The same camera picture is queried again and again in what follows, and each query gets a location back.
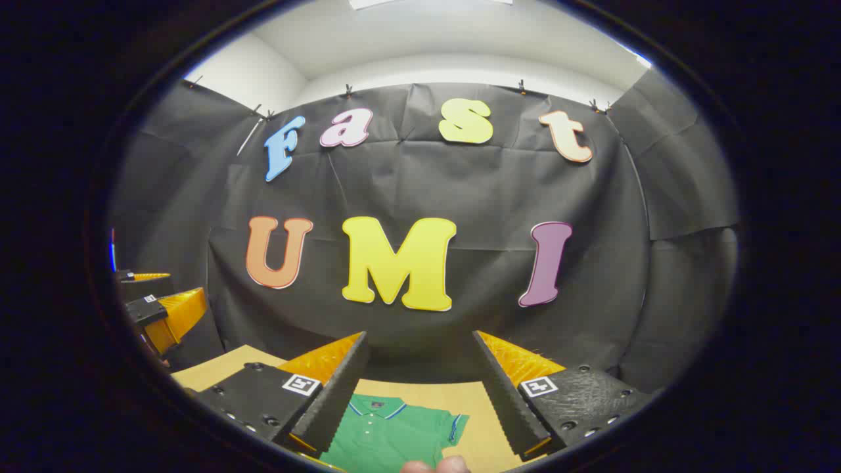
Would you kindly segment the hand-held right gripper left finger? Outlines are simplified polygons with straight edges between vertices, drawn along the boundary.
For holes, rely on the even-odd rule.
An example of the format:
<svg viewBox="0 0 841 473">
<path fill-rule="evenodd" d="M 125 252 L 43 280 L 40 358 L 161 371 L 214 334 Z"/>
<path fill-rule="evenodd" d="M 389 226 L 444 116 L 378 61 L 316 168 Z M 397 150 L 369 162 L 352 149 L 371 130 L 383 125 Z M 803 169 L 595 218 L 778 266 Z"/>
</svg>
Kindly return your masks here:
<svg viewBox="0 0 841 473">
<path fill-rule="evenodd" d="M 248 435 L 318 462 L 370 359 L 358 332 L 281 365 L 252 361 L 193 399 Z"/>
</svg>

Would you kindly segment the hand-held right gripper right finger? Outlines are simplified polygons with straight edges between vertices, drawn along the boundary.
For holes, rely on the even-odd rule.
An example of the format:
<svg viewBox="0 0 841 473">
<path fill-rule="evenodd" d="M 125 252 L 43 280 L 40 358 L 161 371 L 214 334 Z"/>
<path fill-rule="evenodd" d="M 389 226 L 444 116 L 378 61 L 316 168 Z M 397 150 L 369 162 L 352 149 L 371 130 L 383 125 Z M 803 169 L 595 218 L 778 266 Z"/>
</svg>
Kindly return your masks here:
<svg viewBox="0 0 841 473">
<path fill-rule="evenodd" d="M 472 339 L 484 389 L 523 461 L 610 433 L 652 400 L 587 363 L 564 367 L 481 330 Z"/>
</svg>

